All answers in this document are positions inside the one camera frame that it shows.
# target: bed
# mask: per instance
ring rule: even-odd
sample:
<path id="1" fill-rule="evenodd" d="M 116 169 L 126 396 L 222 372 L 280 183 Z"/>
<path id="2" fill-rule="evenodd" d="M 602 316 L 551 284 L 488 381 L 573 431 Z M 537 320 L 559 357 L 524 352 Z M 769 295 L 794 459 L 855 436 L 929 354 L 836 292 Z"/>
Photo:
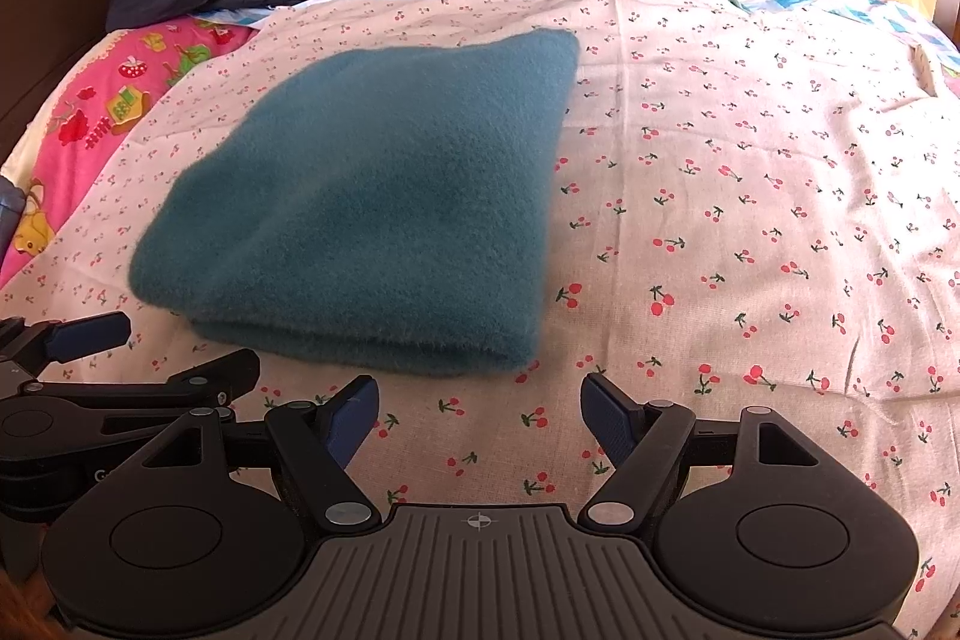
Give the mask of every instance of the bed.
<path id="1" fill-rule="evenodd" d="M 125 348 L 44 379 L 147 381 L 229 351 L 136 301 L 125 271 L 176 174 L 272 84 L 354 47 L 457 47 L 531 25 L 572 30 L 581 46 L 538 357 L 482 378 L 376 373 L 381 415 L 354 480 L 383 509 L 547 498 L 578 509 L 611 470 L 580 420 L 584 373 L 702 417 L 774 405 L 914 528 L 922 566 L 901 632 L 954 634 L 960 100 L 949 79 L 960 56 L 896 5 L 321 0 L 275 11 L 128 129 L 49 247 L 3 285 L 5 316 L 131 316 Z M 59 60 L 19 73 L 17 85 L 37 87 L 4 114 L 11 148 L 94 29 L 60 20 L 48 33 Z M 359 371 L 261 359 L 241 418 L 323 401 Z M 726 475 L 697 470 L 688 490 Z M 256 470 L 238 479 L 270 490 Z"/>

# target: cartoon print fabric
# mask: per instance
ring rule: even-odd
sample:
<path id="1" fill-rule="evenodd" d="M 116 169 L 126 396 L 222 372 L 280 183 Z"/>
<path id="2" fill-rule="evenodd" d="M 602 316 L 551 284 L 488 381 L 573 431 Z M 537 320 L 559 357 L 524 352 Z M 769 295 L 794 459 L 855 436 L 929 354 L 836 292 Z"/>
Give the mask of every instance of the cartoon print fabric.
<path id="1" fill-rule="evenodd" d="M 46 249 L 152 105 L 198 63 L 232 52 L 251 35 L 237 25 L 179 18 L 110 34 L 95 47 L 34 120 L 46 125 L 46 135 L 24 189 L 28 208 L 0 265 L 0 286 Z"/>
<path id="2" fill-rule="evenodd" d="M 344 0 L 277 15 L 128 133 L 51 247 L 4 287 L 4 314 L 131 316 L 126 347 L 52 366 L 50 380 L 151 381 L 227 352 L 125 282 L 176 175 L 319 58 L 537 25 L 574 31 L 580 66 L 554 164 L 536 360 L 475 379 L 376 373 L 380 418 L 354 480 L 382 507 L 575 512 L 611 470 L 580 419 L 584 373 L 706 418 L 772 405 L 917 533 L 899 629 L 954 634 L 960 102 L 923 52 L 859 23 L 748 16 L 723 0 Z M 264 355 L 237 411 L 323 401 L 357 374 Z M 697 470 L 691 488 L 726 474 Z"/>

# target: strawberry print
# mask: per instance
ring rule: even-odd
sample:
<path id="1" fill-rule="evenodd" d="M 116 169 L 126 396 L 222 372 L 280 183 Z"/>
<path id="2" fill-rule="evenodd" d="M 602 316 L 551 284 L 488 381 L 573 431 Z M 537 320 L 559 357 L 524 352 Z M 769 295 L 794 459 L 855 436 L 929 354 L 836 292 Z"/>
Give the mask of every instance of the strawberry print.
<path id="1" fill-rule="evenodd" d="M 75 111 L 69 118 L 61 124 L 59 131 L 56 132 L 56 138 L 59 139 L 61 145 L 69 145 L 71 142 L 79 142 L 83 137 L 86 136 L 86 129 L 89 127 L 89 122 L 86 119 L 86 115 L 83 114 L 83 110 L 78 109 Z"/>
<path id="2" fill-rule="evenodd" d="M 117 71 L 122 77 L 134 79 L 136 77 L 142 77 L 147 73 L 147 64 L 134 58 L 132 55 L 128 55 L 127 60 L 117 67 Z"/>

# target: cherry pattern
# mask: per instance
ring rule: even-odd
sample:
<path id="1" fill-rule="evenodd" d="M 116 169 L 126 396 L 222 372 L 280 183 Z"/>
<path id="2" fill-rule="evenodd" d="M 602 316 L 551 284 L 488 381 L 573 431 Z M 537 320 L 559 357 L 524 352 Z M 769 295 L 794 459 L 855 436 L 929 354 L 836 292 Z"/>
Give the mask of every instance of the cherry pattern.
<path id="1" fill-rule="evenodd" d="M 334 1 L 278 12 L 237 52 L 224 48 L 250 39 L 241 29 L 219 50 L 204 32 L 211 53 L 222 54 L 167 95 L 151 92 L 154 106 L 126 137 L 99 140 L 104 102 L 116 90 L 81 71 L 55 112 L 60 126 L 82 110 L 85 127 L 77 116 L 63 140 L 53 133 L 44 144 L 61 156 L 90 156 L 100 168 L 73 202 L 59 200 L 51 180 L 42 210 L 56 237 L 35 258 L 8 254 L 3 267 L 13 258 L 14 276 L 0 302 L 30 321 L 115 309 L 133 319 L 128 347 L 51 367 L 51 380 L 162 380 L 222 355 L 229 348 L 214 343 L 197 355 L 199 340 L 182 319 L 145 308 L 126 286 L 137 239 L 179 172 L 222 143 L 307 57 L 398 43 L 455 47 L 474 32 L 493 39 L 531 23 L 561 25 L 581 40 L 583 82 L 547 159 L 556 170 L 547 170 L 553 203 L 542 217 L 547 306 L 536 359 L 482 378 L 374 372 L 378 425 L 356 457 L 368 495 L 381 506 L 510 496 L 579 506 L 611 471 L 584 441 L 579 417 L 580 381 L 599 367 L 637 401 L 672 399 L 704 418 L 775 407 L 866 485 L 875 483 L 914 525 L 925 559 L 936 557 L 934 571 L 960 571 L 960 546 L 925 523 L 939 512 L 943 528 L 947 514 L 960 511 L 946 493 L 928 498 L 960 480 L 955 464 L 942 463 L 955 427 L 944 401 L 960 380 L 949 339 L 960 289 L 956 129 L 940 124 L 944 131 L 925 139 L 923 124 L 898 116 L 922 114 L 917 100 L 929 95 L 898 47 L 874 47 L 866 57 L 861 42 L 847 43 L 846 29 L 798 33 L 787 17 L 734 15 L 714 1 L 690 0 L 683 15 L 676 0 L 550 0 L 549 8 L 543 0 L 356 0 L 355 8 Z M 663 28 L 646 23 L 660 19 Z M 165 77 L 174 32 L 155 28 L 170 35 L 165 55 L 141 43 L 117 47 L 118 57 L 104 62 L 118 85 L 126 80 L 117 64 L 128 54 L 148 65 L 131 84 Z M 854 30 L 860 39 L 870 33 Z M 620 38 L 634 38 L 622 58 Z M 720 49 L 704 47 L 709 42 Z M 632 60 L 630 49 L 642 59 Z M 247 419 L 292 399 L 323 403 L 357 375 L 261 360 L 262 386 L 236 404 Z M 697 371 L 699 360 L 709 372 Z M 889 414 L 864 413 L 877 405 L 889 405 Z M 480 458 L 463 461 L 470 453 Z M 929 575 L 918 576 L 925 587 L 904 604 L 904 632 L 928 634 L 953 596 L 949 579 Z M 942 636 L 954 633 L 955 624 L 953 632 L 940 627 Z"/>

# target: folded blanket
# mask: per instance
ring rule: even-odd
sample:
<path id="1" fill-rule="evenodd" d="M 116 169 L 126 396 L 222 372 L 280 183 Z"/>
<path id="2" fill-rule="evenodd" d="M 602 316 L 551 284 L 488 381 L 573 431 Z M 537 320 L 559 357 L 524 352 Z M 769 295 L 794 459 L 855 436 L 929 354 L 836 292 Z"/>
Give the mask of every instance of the folded blanket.
<path id="1" fill-rule="evenodd" d="M 574 35 L 537 29 L 305 68 L 176 180 L 131 289 L 205 338 L 304 360 L 524 365 L 578 52 Z"/>

